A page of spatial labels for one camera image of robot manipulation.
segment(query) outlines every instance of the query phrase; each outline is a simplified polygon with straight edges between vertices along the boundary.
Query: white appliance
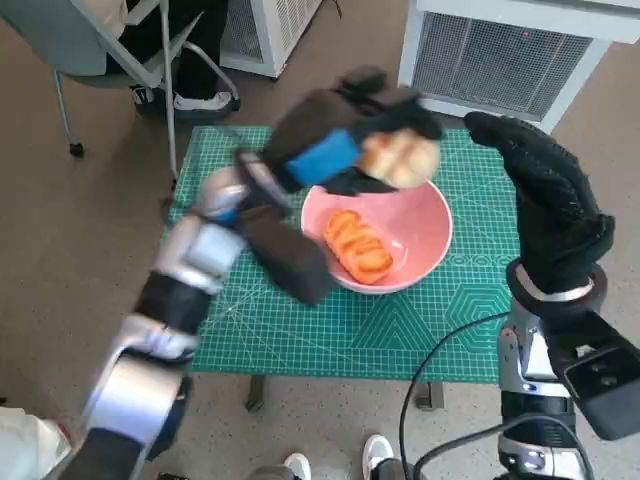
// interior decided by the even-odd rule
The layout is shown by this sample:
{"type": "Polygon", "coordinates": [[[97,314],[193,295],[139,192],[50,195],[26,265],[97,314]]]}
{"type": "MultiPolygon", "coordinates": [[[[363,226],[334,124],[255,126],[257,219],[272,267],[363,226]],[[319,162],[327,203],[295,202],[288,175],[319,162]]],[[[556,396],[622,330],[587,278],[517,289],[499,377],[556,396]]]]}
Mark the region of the white appliance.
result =
{"type": "Polygon", "coordinates": [[[399,84],[420,89],[437,112],[510,115],[545,132],[611,42],[640,36],[640,0],[409,3],[399,84]]]}
{"type": "Polygon", "coordinates": [[[322,0],[230,0],[224,67],[278,78],[322,0]]]}

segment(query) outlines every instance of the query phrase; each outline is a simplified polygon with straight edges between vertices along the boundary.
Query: person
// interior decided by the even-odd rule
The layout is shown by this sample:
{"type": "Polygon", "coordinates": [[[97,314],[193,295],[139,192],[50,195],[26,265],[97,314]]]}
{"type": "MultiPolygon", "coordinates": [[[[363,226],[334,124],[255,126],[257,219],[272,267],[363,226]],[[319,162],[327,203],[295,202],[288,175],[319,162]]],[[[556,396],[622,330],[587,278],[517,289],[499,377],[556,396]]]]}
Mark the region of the person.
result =
{"type": "MultiPolygon", "coordinates": [[[[394,457],[391,443],[382,435],[372,435],[364,444],[362,476],[364,480],[404,480],[402,462],[394,457]]],[[[292,453],[282,465],[257,468],[247,480],[311,480],[311,477],[309,459],[302,453],[292,453]]]]}
{"type": "Polygon", "coordinates": [[[43,479],[71,449],[69,434],[59,423],[40,419],[21,408],[0,407],[3,480],[43,479]]]}
{"type": "MultiPolygon", "coordinates": [[[[144,63],[162,49],[160,10],[154,9],[139,25],[125,25],[125,19],[141,0],[82,0],[89,13],[140,62],[144,63]]],[[[188,40],[199,46],[215,63],[220,62],[220,41],[227,20],[229,0],[180,0],[169,6],[169,32],[173,37],[184,30],[198,15],[200,20],[188,40]]],[[[106,73],[122,73],[122,67],[107,57],[106,73]]],[[[177,112],[226,113],[231,94],[218,91],[216,73],[194,52],[184,49],[175,84],[174,108],[177,112]]],[[[136,104],[154,100],[151,89],[134,88],[136,104]]]]}

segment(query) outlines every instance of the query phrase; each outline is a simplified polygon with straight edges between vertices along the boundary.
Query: pink bowl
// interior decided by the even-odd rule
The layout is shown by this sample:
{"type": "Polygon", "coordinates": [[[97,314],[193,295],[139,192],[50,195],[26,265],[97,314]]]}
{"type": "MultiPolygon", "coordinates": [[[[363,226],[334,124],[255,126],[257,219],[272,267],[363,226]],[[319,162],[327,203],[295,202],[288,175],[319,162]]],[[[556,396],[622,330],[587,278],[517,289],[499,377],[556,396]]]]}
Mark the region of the pink bowl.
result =
{"type": "Polygon", "coordinates": [[[428,182],[417,188],[358,197],[330,195],[313,187],[302,206],[302,231],[323,245],[331,274],[343,287],[370,295],[397,292],[424,278],[449,250],[453,221],[440,190],[428,182]],[[356,281],[326,246],[323,232],[335,210],[355,210],[380,235],[393,256],[392,270],[373,285],[356,281]]]}

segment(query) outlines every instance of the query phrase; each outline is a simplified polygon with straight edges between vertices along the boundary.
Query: person's leg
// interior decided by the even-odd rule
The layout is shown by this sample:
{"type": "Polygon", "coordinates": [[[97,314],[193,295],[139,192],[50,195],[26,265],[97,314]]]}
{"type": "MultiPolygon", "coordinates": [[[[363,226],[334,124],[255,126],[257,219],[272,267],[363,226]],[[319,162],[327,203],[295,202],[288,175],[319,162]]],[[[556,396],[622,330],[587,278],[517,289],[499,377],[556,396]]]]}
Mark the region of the person's leg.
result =
{"type": "Polygon", "coordinates": [[[362,452],[364,480],[405,480],[402,462],[393,456],[393,448],[382,435],[372,435],[362,452]]]}
{"type": "Polygon", "coordinates": [[[292,453],[283,465],[257,468],[246,480],[311,480],[311,467],[307,457],[292,453]]]}
{"type": "MultiPolygon", "coordinates": [[[[220,42],[227,22],[229,1],[198,0],[198,3],[203,7],[203,13],[189,35],[189,41],[219,64],[220,42]]],[[[214,98],[218,93],[218,76],[197,54],[184,49],[180,58],[176,92],[184,98],[214,98]]]]}
{"type": "MultiPolygon", "coordinates": [[[[127,0],[131,10],[140,0],[127,0]]],[[[224,32],[228,0],[174,0],[169,6],[169,33],[174,36],[184,30],[198,15],[200,21],[189,35],[189,41],[202,48],[216,63],[220,60],[220,40],[224,32]]],[[[144,63],[162,49],[162,25],[160,11],[155,9],[139,25],[125,28],[119,41],[144,63]]],[[[120,73],[122,67],[111,57],[107,58],[107,73],[120,73]]],[[[195,53],[183,50],[176,82],[176,108],[191,110],[194,105],[189,100],[209,100],[209,103],[197,103],[196,109],[218,110],[226,107],[231,100],[227,92],[217,93],[218,76],[195,53]]],[[[138,92],[141,100],[153,101],[153,93],[148,89],[138,92]]],[[[138,102],[138,93],[134,99],[138,102]]]]}

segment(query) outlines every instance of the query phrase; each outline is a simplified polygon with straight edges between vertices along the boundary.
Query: chair leg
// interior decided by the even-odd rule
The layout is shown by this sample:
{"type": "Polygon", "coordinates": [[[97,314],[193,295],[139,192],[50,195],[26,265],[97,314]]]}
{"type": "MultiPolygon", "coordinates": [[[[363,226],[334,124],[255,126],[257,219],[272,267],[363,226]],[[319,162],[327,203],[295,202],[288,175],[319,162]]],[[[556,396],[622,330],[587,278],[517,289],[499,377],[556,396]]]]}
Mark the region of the chair leg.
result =
{"type": "Polygon", "coordinates": [[[164,53],[164,84],[167,105],[167,132],[169,135],[169,168],[173,175],[172,187],[178,179],[176,159],[176,126],[173,111],[173,78],[171,77],[171,43],[169,39],[169,0],[160,0],[160,19],[162,23],[162,50],[164,53]]]}
{"type": "Polygon", "coordinates": [[[64,125],[64,132],[69,140],[69,153],[74,157],[82,157],[84,155],[84,147],[78,141],[77,137],[71,133],[71,127],[69,127],[69,118],[67,117],[67,108],[64,104],[64,94],[62,93],[62,83],[60,82],[60,72],[52,69],[53,81],[56,84],[56,93],[58,94],[58,107],[60,108],[60,115],[62,116],[62,124],[64,125]]]}
{"type": "Polygon", "coordinates": [[[195,53],[200,58],[202,58],[202,60],[204,60],[207,65],[209,65],[209,68],[211,68],[211,70],[216,72],[216,75],[218,75],[222,79],[222,81],[227,84],[227,86],[229,87],[229,90],[231,90],[231,96],[233,97],[234,110],[239,110],[240,95],[238,94],[238,89],[236,88],[235,83],[231,81],[231,79],[227,76],[227,74],[224,73],[222,69],[218,65],[216,65],[216,62],[214,62],[211,59],[211,57],[207,55],[207,53],[196,44],[187,41],[187,42],[184,42],[182,46],[183,48],[187,48],[191,50],[193,53],[195,53]]]}

